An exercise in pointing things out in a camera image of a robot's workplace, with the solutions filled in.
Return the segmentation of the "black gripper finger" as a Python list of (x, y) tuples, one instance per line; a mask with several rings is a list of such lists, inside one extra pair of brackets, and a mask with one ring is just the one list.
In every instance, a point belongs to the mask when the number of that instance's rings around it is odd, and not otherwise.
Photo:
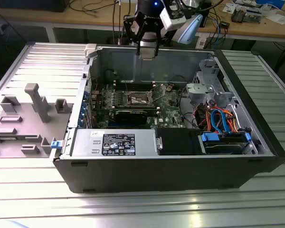
[[(136, 54), (139, 56), (141, 47), (140, 42), (147, 29), (147, 16), (144, 14), (137, 14), (136, 16), (125, 16), (123, 22), (128, 39), (131, 42), (137, 44)], [(136, 33), (132, 30), (132, 26), (135, 23), (138, 26), (138, 30)]]
[(161, 29), (162, 29), (162, 27), (160, 26), (160, 24), (155, 22), (155, 33), (156, 33), (156, 48), (155, 48), (155, 52), (154, 52), (155, 57), (158, 55), (159, 47), (160, 47), (160, 44), (162, 41)]

